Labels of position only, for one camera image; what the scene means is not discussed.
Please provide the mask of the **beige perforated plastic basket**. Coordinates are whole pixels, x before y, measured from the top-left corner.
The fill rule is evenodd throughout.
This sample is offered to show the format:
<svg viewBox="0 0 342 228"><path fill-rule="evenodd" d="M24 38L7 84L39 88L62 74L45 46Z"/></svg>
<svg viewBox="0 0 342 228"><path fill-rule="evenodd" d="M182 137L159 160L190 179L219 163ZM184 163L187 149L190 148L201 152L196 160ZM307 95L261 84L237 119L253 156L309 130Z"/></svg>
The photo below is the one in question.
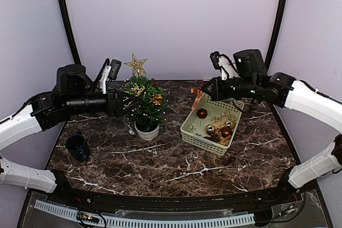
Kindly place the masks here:
<svg viewBox="0 0 342 228"><path fill-rule="evenodd" d="M231 146L244 103L212 101L202 94L181 126L182 140L218 156L224 156Z"/></svg>

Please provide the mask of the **gold star tree topper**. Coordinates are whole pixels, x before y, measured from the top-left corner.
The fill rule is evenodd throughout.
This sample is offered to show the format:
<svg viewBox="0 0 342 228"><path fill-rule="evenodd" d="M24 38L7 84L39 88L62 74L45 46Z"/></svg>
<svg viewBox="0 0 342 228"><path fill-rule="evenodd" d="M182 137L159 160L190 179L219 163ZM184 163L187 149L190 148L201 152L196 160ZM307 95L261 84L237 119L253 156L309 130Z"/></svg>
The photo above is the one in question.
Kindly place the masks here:
<svg viewBox="0 0 342 228"><path fill-rule="evenodd" d="M137 56L132 53L132 61L125 62L125 65L132 68L132 75L137 75L141 77L142 74L147 75L147 71L144 68L144 64L146 63L147 59L138 59Z"/></svg>

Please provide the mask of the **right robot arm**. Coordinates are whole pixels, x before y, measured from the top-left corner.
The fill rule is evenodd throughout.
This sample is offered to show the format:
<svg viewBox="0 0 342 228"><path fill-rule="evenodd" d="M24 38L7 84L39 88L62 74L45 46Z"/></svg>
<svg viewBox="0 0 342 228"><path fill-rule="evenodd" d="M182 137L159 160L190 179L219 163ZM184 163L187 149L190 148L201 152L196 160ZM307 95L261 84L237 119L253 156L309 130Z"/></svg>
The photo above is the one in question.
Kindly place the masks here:
<svg viewBox="0 0 342 228"><path fill-rule="evenodd" d="M258 49L236 52L233 60L217 51L209 57L221 75L206 82L201 89L213 101L239 98L267 101L307 114L341 132L341 101L288 74L278 72L269 76ZM273 199L285 203L294 189L335 169L341 169L341 134L323 151L287 170L273 190Z"/></svg>

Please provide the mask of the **brown ribbon cinnamon stick ornament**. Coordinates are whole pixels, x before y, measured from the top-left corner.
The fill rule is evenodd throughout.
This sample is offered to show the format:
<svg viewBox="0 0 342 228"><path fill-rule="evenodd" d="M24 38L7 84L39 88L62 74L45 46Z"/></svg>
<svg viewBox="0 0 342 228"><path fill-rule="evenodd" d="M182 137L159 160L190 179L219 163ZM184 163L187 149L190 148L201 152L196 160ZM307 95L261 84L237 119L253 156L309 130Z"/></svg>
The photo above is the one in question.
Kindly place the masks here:
<svg viewBox="0 0 342 228"><path fill-rule="evenodd" d="M197 109L197 106L198 106L198 104L199 104L199 101L200 101L200 99L201 99L201 96L202 96L202 94L203 94L203 91L202 91L201 88L191 88L191 89L190 89L190 92L191 92L192 94L196 94L196 98L195 98L195 101L194 101L194 103L193 103L193 105L192 105L192 109Z"/></svg>

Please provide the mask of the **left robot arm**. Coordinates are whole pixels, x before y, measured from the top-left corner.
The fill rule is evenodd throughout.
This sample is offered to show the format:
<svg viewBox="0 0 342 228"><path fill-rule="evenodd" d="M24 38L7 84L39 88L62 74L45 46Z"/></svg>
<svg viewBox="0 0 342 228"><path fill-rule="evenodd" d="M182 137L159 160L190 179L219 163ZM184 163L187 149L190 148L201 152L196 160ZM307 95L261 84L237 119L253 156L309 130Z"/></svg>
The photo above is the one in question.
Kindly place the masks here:
<svg viewBox="0 0 342 228"><path fill-rule="evenodd" d="M66 122L73 115L104 113L109 117L124 116L138 105L139 98L107 88L106 81L116 79L120 66L117 60L106 60L95 81L88 77L83 65L58 68L52 91L31 97L18 111L1 120L1 149ZM54 192L63 204L70 205L75 200L75 192L67 183L61 171L34 169L1 158L1 184Z"/></svg>

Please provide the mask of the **small green christmas tree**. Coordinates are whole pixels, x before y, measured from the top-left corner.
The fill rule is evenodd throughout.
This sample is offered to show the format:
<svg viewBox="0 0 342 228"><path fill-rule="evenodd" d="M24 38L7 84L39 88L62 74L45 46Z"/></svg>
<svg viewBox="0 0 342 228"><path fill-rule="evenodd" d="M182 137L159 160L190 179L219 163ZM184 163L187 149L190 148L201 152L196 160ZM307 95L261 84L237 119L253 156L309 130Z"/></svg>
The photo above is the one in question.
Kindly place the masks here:
<svg viewBox="0 0 342 228"><path fill-rule="evenodd" d="M142 100L140 105L129 114L129 119L134 121L134 128L142 140L150 141L159 134L160 126L166 122L166 95L154 79L145 76L132 76L124 85L124 91L131 93L131 86L137 83L145 86L144 92L139 96ZM156 94L163 96L163 103L155 106L152 103L152 96Z"/></svg>

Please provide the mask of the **gold merry christmas sign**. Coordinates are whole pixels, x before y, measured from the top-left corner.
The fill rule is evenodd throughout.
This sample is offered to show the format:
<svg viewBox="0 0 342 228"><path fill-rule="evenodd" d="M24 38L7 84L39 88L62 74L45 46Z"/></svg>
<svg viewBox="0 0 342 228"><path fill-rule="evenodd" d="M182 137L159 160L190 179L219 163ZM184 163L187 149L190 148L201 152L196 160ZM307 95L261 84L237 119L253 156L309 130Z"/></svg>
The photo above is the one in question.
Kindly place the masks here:
<svg viewBox="0 0 342 228"><path fill-rule="evenodd" d="M131 86L131 94L139 97L145 90L145 86L139 86L137 83L135 83L134 85Z"/></svg>

